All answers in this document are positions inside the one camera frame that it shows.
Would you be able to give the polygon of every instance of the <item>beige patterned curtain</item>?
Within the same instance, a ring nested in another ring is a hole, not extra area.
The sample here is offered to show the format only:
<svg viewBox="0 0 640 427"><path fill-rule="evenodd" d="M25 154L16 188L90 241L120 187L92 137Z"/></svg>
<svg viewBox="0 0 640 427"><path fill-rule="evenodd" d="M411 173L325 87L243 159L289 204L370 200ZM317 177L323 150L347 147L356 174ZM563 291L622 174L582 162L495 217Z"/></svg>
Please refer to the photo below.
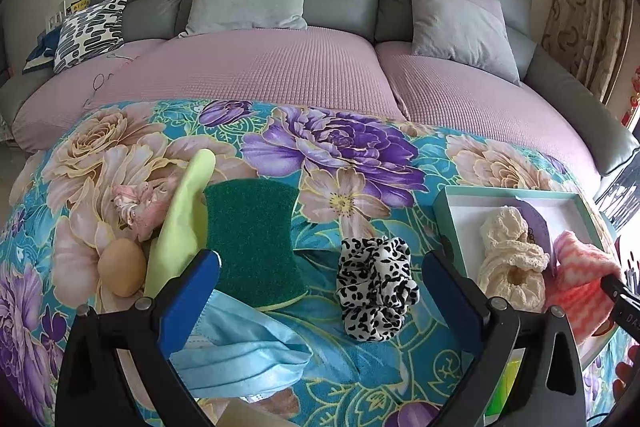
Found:
<svg viewBox="0 0 640 427"><path fill-rule="evenodd" d="M553 0L542 46L601 102L626 50L633 0Z"/></svg>

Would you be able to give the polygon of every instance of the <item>pink and white striped cloth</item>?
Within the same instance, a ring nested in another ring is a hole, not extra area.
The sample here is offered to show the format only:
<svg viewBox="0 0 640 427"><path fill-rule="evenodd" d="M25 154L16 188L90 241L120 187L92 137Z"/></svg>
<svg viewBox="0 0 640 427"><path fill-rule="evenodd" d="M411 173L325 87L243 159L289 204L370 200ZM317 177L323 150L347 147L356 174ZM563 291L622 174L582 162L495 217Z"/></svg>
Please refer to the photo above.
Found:
<svg viewBox="0 0 640 427"><path fill-rule="evenodd" d="M622 279L618 261L593 245L585 245L565 230L554 241L558 275L546 284L545 310L562 307L580 345L607 320L613 302L600 288L600 279L613 274Z"/></svg>

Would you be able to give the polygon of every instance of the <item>blue face mask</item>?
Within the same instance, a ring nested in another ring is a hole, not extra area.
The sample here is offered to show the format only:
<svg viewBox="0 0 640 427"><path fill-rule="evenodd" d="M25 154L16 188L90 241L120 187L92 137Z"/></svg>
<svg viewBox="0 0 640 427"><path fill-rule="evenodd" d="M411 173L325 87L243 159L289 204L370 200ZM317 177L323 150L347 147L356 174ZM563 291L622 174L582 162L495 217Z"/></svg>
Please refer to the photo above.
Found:
<svg viewBox="0 0 640 427"><path fill-rule="evenodd" d="M312 355L296 332L214 291L171 363L195 398L270 396L295 384Z"/></svg>

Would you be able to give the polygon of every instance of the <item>leopard print scrunchie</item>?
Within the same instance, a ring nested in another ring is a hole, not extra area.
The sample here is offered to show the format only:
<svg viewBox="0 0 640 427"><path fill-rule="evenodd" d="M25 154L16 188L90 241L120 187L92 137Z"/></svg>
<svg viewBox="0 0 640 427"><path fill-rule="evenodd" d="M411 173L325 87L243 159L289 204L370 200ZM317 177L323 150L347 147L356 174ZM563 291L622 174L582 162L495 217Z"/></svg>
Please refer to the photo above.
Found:
<svg viewBox="0 0 640 427"><path fill-rule="evenodd" d="M399 237L343 240L336 287L344 329L361 342L396 336L420 300L409 247Z"/></svg>

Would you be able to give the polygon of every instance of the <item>metal screw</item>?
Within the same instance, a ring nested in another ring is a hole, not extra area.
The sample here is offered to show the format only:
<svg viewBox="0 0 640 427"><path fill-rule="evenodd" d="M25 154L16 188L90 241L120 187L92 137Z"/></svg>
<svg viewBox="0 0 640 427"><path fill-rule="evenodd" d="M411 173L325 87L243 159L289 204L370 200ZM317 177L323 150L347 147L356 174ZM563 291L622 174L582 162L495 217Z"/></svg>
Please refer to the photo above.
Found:
<svg viewBox="0 0 640 427"><path fill-rule="evenodd" d="M564 310L560 307L560 306L551 306L551 308L549 308L551 310L551 314L554 317L558 317L559 319L561 319L562 317L564 317Z"/></svg>
<svg viewBox="0 0 640 427"><path fill-rule="evenodd" d="M504 300L502 297L493 297L489 301L489 304L491 305L491 308L501 312L505 311L505 309L507 309L507 306L508 306L507 301Z"/></svg>
<svg viewBox="0 0 640 427"><path fill-rule="evenodd" d="M141 312L143 312L151 308L151 305L153 303L154 303L153 299L150 299L149 297L141 297L136 301L135 306L137 310L140 310Z"/></svg>
<svg viewBox="0 0 640 427"><path fill-rule="evenodd" d="M89 314L89 304L80 304L78 308L76 308L76 315L80 315L81 317L86 317Z"/></svg>

